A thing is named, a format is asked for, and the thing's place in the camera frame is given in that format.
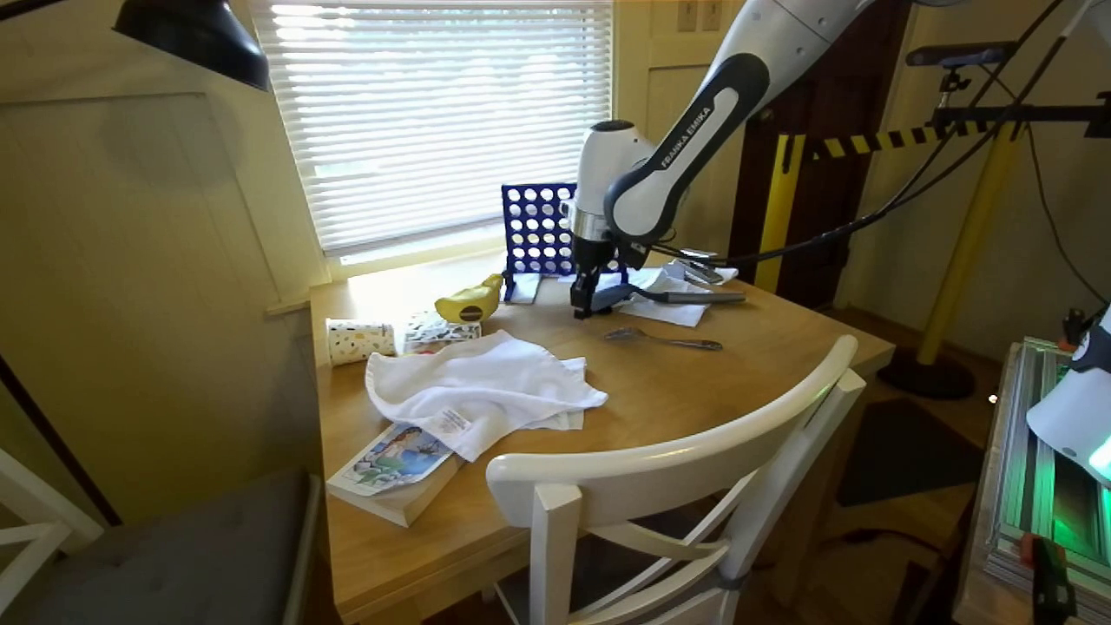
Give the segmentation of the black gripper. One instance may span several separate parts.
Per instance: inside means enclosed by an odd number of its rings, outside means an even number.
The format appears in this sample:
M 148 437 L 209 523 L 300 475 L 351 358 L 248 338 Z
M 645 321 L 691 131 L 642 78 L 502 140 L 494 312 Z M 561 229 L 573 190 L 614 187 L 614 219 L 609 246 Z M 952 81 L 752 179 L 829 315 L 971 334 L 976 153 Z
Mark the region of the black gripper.
M 594 312 L 612 312 L 620 302 L 620 280 L 604 280 L 594 292 L 598 273 L 628 273 L 628 265 L 618 258 L 618 250 L 612 245 L 598 245 L 598 239 L 575 239 L 573 245 L 573 265 L 575 265 L 575 279 L 571 284 L 571 308 L 575 321 Z

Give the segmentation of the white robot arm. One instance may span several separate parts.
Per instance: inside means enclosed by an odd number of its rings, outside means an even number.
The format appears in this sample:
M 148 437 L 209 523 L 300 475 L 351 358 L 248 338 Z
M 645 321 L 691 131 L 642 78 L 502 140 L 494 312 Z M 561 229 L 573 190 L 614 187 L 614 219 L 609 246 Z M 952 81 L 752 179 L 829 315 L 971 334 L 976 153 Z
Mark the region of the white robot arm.
M 656 147 L 620 117 L 586 131 L 571 201 L 575 315 L 620 302 L 618 289 L 599 289 L 604 269 L 642 269 L 722 142 L 812 70 L 871 5 L 746 0 L 691 106 Z

